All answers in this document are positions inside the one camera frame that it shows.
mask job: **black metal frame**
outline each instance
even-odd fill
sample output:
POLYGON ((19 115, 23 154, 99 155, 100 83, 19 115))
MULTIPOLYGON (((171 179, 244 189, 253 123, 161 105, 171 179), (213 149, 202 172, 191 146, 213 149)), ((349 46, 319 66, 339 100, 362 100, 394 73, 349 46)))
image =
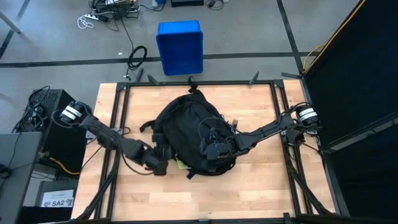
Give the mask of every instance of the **black metal frame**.
MULTIPOLYGON (((215 82, 195 82, 197 85, 247 85, 248 81, 215 81, 215 82)), ((275 108, 275 115, 278 116, 280 114, 280 108, 278 104, 278 98, 277 98, 277 93, 276 93, 276 86, 279 87, 279 90, 282 95, 282 102, 284 104, 284 109, 286 110, 289 108, 288 102, 287 102, 287 97, 286 97, 286 92, 284 89, 283 85, 283 80, 258 80, 255 82, 255 85, 270 85, 271 88, 271 95, 272 95, 272 100, 274 103, 274 108, 275 108)), ((127 116, 127 108, 128 108, 128 101, 129 101, 129 92, 130 92, 130 87, 134 86, 155 86, 153 83, 118 83, 116 86, 116 94, 114 98, 114 103, 113 103, 113 110, 112 110, 112 115, 111 115, 111 124, 110 127, 114 128, 115 123, 116 123, 116 117, 118 115, 118 104, 120 100, 120 94, 122 90, 124 90, 124 101, 123 101, 123 108, 122 108, 122 114, 121 114, 121 120, 120 120, 120 125, 119 127, 124 129, 125 122, 126 122, 126 116, 127 116)), ((189 86, 188 82, 162 82, 159 83, 159 86, 189 86)), ((299 204, 299 196, 297 195, 297 189, 295 185, 295 180, 301 180, 301 186, 304 185, 304 187, 307 186, 305 182, 305 176, 304 176, 304 171, 303 171, 303 166, 301 162, 301 157, 300 157, 300 151, 296 147, 294 148, 294 154, 295 154, 295 160, 297 163, 297 169, 298 171, 296 173, 292 173, 291 170, 289 171, 288 164, 292 164, 290 160, 290 152, 289 152, 289 146, 282 140, 281 138, 281 143, 282 143, 282 148, 284 151, 284 159, 286 163, 286 168, 287 168, 287 175, 289 178, 289 187, 290 187, 290 193, 292 195, 292 203, 293 203, 293 208, 295 215, 300 215, 302 214, 300 204, 299 204)), ((107 175, 107 170, 109 167, 109 157, 110 157, 110 151, 107 150, 105 153, 104 161, 103 161, 103 169, 101 173, 101 180, 100 180, 100 185, 103 183, 104 179, 106 178, 107 175)), ((119 164, 120 162, 120 156, 115 156, 114 162, 119 164)), ((113 180, 111 184, 111 189, 110 189, 110 194, 109 194, 109 200, 108 200, 108 206, 107 206, 107 211, 106 211, 106 218, 111 219, 112 214, 113 214, 113 205, 114 205, 114 196, 116 193, 116 182, 117 182, 117 177, 113 180)), ((304 194, 304 199, 305 199, 305 207, 306 211, 308 214, 312 214, 312 206, 310 203, 310 200, 308 199, 308 195, 304 194)), ((95 216, 94 218, 97 219, 101 216, 101 209, 102 209, 102 200, 100 200, 98 206, 96 207, 95 210, 95 216)), ((239 223, 290 223, 293 222, 295 219, 290 218, 288 213, 283 214, 283 218, 254 218, 254 219, 220 219, 220 220, 211 220, 212 223, 233 223, 233 222, 239 222, 239 223)), ((131 222, 118 222, 118 223, 207 223, 209 220, 179 220, 179 221, 158 221, 158 222, 153 222, 153 221, 131 221, 131 222)))

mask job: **blue bin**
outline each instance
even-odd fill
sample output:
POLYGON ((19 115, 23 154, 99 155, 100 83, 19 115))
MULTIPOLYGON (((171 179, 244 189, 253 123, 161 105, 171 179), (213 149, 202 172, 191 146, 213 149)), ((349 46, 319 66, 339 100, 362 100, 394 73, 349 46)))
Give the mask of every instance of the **blue bin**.
POLYGON ((199 21, 161 22, 156 41, 165 75, 203 71, 203 33, 199 21))

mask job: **wooden tabletop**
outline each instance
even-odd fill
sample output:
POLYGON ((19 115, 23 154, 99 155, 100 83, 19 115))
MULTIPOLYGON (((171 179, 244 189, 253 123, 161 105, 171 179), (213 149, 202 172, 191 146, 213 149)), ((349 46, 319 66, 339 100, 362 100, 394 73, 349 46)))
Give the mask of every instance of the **wooden tabletop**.
MULTIPOLYGON (((285 80, 284 83, 290 106, 304 101, 299 81, 285 80)), ((111 119, 115 89, 115 83, 101 84, 99 88, 94 114, 104 124, 109 124, 111 119)), ((199 86, 198 89, 227 121, 237 119, 240 131, 253 131, 275 120, 269 85, 199 86)), ((152 144, 152 130, 140 133, 139 127, 155 119, 168 103, 187 94, 187 90, 187 86, 132 87, 126 117, 131 134, 126 137, 152 144)), ((123 93, 121 96, 116 124, 119 124, 123 93)), ((283 111, 279 91, 278 96, 283 111)), ((314 138, 306 136, 305 139, 307 144, 317 147, 314 138)), ((87 146, 85 161, 97 148, 96 142, 87 146)), ((300 151, 308 186, 319 201, 334 212, 320 156, 307 146, 301 146, 300 151)), ((73 218, 84 211, 98 190, 103 157, 104 150, 101 150, 81 172, 73 218)), ((145 172, 133 162, 130 165, 145 172)), ((137 175, 121 161, 112 220, 275 218, 284 212, 294 216, 279 135, 260 142, 249 154, 239 157, 231 171, 221 176, 196 175, 188 180, 186 175, 187 171, 179 170, 174 161, 169 162, 164 177, 137 175)), ((305 212, 298 185, 297 189, 300 206, 305 212)), ((103 214, 108 193, 109 189, 103 200, 103 214)))

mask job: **white cable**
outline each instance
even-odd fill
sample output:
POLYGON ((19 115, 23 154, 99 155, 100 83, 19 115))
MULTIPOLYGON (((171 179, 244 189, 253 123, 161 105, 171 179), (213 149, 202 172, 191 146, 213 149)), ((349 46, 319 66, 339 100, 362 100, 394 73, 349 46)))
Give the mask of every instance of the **white cable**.
POLYGON ((81 29, 86 29, 87 27, 88 28, 94 28, 94 25, 92 23, 86 21, 86 17, 85 16, 80 16, 77 19, 77 26, 79 28, 81 28, 81 29))

